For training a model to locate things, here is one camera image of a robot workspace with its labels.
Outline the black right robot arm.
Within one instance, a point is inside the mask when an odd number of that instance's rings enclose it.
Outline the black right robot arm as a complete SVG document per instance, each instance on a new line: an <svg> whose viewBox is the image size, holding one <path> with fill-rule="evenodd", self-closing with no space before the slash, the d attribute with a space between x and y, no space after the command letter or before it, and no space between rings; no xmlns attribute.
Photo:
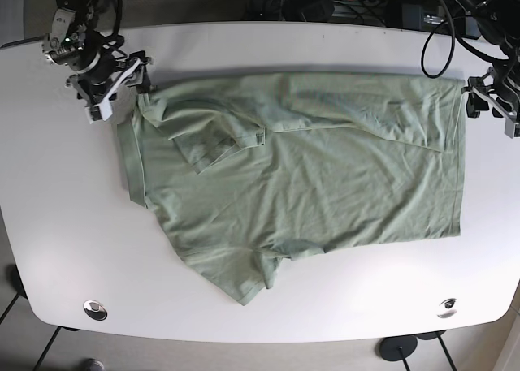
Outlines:
<svg viewBox="0 0 520 371"><path fill-rule="evenodd" d="M123 0L56 0L56 4L42 53L72 70L66 86L86 102L89 120L107 121L120 86L134 87L138 93L150 90L147 66L152 58L144 50L131 54L121 50Z"/></svg>

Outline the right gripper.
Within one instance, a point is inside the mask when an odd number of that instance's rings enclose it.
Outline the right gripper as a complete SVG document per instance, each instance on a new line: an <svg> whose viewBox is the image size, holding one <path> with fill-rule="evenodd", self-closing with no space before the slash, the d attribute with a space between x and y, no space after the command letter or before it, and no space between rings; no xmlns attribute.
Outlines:
<svg viewBox="0 0 520 371"><path fill-rule="evenodd" d="M138 94L150 93L153 85L147 66L152 58L140 50L126 54L120 47L121 35L104 36L93 28L94 12L84 17L78 11L59 8L51 31L42 42L42 52L52 63L72 70L66 86L76 90L86 109L103 102L112 103L119 87L135 88Z"/></svg>

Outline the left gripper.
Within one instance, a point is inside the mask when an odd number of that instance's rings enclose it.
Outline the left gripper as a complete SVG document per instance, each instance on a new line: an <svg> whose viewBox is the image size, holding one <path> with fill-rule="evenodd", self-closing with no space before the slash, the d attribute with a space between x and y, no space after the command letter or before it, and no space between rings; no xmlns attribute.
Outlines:
<svg viewBox="0 0 520 371"><path fill-rule="evenodd" d="M492 110L494 118L519 122L519 50L507 51L507 59L479 50L474 54L492 65L484 75L469 77L462 89L468 96L467 117L478 118L482 111Z"/></svg>

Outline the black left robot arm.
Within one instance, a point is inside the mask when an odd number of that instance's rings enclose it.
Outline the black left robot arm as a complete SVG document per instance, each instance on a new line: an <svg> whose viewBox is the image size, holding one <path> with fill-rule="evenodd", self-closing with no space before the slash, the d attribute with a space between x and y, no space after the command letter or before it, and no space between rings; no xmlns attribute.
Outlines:
<svg viewBox="0 0 520 371"><path fill-rule="evenodd" d="M466 115L476 119L482 111L505 121L505 134L519 137L519 0L438 0L445 19L436 27L448 27L451 37L450 51L445 67L436 75L422 73L430 79L441 77L449 67L459 44L475 57L490 63L482 76L471 76L461 92L467 95ZM458 20L471 18L476 21L481 36L497 45L504 58L485 54L467 43L456 30Z"/></svg>

